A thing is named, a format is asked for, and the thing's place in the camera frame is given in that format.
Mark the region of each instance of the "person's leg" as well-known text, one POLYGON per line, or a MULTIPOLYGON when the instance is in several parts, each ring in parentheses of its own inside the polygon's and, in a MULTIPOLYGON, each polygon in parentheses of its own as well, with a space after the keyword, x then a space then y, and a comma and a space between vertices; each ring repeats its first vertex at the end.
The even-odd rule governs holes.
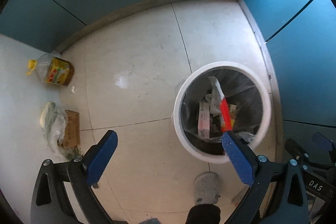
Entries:
POLYGON ((214 204, 220 197, 216 173, 197 176, 194 181, 195 206, 190 209, 185 224, 219 224, 221 210, 214 204))

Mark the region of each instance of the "plastic bottle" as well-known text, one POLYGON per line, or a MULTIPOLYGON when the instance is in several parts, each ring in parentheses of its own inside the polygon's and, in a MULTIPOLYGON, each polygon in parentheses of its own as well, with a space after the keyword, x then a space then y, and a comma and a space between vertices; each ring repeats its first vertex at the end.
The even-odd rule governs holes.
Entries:
POLYGON ((36 72, 41 82, 68 85, 74 74, 73 65, 64 59, 44 54, 37 60, 28 61, 27 75, 36 72))

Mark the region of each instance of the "white rim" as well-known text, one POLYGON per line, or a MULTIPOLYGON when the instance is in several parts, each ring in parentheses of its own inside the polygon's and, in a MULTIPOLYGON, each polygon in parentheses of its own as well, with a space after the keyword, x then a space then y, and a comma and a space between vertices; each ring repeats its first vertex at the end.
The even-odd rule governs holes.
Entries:
POLYGON ((263 140, 265 135, 268 132, 269 124, 271 121, 271 115, 272 115, 272 109, 271 109, 271 102, 270 98, 267 92, 267 89, 265 88, 264 84, 261 82, 260 78, 249 68, 245 67, 244 65, 235 63, 235 62, 228 62, 228 61, 221 61, 221 62, 215 62, 208 65, 203 66, 202 68, 198 69, 194 73, 192 73, 187 80, 183 83, 181 86, 176 100, 174 104, 174 111, 173 111, 173 121, 174 121, 174 127, 176 134, 183 145, 183 147, 193 156, 196 158, 213 163, 213 164, 224 164, 229 162, 229 159, 226 155, 211 155, 207 154, 196 147, 194 147, 189 140, 187 139, 186 135, 183 132, 182 129, 182 123, 180 119, 180 112, 181 112, 181 105, 183 98, 185 96, 185 92, 187 88, 191 85, 191 83, 200 75, 203 73, 209 72, 211 70, 215 69, 231 69, 238 71, 244 75, 246 75, 248 78, 252 80, 252 82, 256 85, 262 102, 262 118, 261 123, 258 132, 255 135, 255 138, 251 143, 249 143, 249 147, 251 149, 255 149, 263 140))

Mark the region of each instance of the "yellow bottle cap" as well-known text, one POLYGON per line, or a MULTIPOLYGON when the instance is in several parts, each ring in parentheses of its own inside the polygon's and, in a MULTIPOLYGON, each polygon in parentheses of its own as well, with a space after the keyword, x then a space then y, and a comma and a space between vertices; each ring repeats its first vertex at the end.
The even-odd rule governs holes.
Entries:
POLYGON ((36 68, 36 64, 37 64, 36 60, 30 59, 28 61, 28 66, 27 66, 28 70, 27 70, 26 75, 31 75, 32 71, 36 68))

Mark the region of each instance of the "brown cardboard box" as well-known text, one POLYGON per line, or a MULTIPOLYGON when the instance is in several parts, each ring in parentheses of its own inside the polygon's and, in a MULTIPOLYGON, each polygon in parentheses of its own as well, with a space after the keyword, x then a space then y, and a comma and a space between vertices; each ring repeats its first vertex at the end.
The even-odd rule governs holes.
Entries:
POLYGON ((80 145, 79 138, 79 113, 71 110, 65 111, 68 115, 67 126, 65 127, 63 148, 71 148, 80 145))

